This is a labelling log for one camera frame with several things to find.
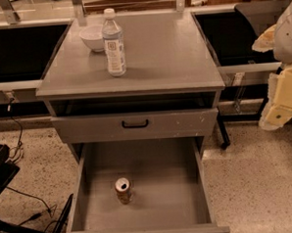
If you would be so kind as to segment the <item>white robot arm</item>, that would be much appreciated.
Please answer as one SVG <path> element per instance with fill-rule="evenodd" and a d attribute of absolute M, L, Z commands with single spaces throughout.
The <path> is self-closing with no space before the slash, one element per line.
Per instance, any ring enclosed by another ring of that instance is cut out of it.
<path fill-rule="evenodd" d="M 268 102 L 259 120 L 263 130 L 283 127 L 292 117 L 292 1 L 277 23 L 269 27 L 254 41 L 254 51 L 273 51 L 274 58 L 281 62 L 280 74 L 268 77 Z"/>

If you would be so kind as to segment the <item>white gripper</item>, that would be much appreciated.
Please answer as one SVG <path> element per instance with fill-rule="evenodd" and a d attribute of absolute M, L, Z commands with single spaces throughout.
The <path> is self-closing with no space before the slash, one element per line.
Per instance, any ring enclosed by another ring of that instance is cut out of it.
<path fill-rule="evenodd" d="M 275 24 L 254 41 L 251 49 L 260 53 L 272 50 L 274 36 Z M 280 74 L 272 72 L 268 85 L 269 102 L 265 105 L 259 120 L 259 127 L 265 131 L 281 128 L 292 118 L 292 65 L 286 65 Z"/>

